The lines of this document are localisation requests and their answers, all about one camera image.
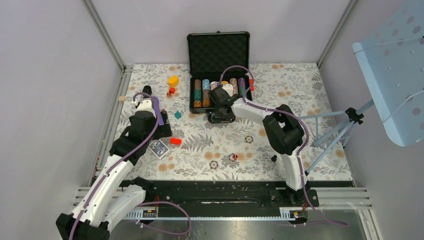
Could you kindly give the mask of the black poker chip case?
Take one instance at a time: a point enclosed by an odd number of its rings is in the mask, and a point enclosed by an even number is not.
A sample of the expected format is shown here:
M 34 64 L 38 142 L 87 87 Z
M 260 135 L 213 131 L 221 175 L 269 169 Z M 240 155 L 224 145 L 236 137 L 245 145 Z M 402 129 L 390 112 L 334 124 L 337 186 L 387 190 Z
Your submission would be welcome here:
M 215 104 L 210 98 L 210 107 L 194 107 L 194 82 L 208 79 L 229 82 L 231 78 L 247 77 L 250 56 L 250 33 L 247 31 L 191 33 L 186 37 L 189 56 L 189 110 L 194 114 L 206 114 L 210 123 L 232 123 L 235 120 L 209 120 Z

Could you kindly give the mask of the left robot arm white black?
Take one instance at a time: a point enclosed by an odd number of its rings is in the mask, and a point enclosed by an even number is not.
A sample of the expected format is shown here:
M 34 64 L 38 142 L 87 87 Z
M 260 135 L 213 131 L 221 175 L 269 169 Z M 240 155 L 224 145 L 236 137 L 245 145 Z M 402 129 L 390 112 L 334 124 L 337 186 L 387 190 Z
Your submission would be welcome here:
M 124 181 L 152 140 L 172 136 L 165 110 L 152 113 L 136 111 L 109 151 L 101 173 L 88 193 L 71 213 L 62 213 L 56 220 L 64 240 L 107 240 L 115 226 L 141 203 L 155 200 L 153 183 L 141 177 Z

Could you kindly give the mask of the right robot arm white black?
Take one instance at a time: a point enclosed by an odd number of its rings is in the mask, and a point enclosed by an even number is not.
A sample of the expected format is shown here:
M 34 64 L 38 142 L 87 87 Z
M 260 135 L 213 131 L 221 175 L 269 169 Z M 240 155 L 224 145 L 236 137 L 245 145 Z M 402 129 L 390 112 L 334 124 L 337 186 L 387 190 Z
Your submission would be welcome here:
M 306 183 L 300 160 L 305 130 L 301 120 L 291 109 L 282 104 L 277 108 L 256 104 L 239 94 L 229 95 L 221 86 L 210 91 L 214 102 L 214 113 L 219 119 L 238 117 L 260 124 L 265 129 L 269 145 L 281 155 L 288 188 L 287 201 L 293 206 L 301 205 L 307 194 Z

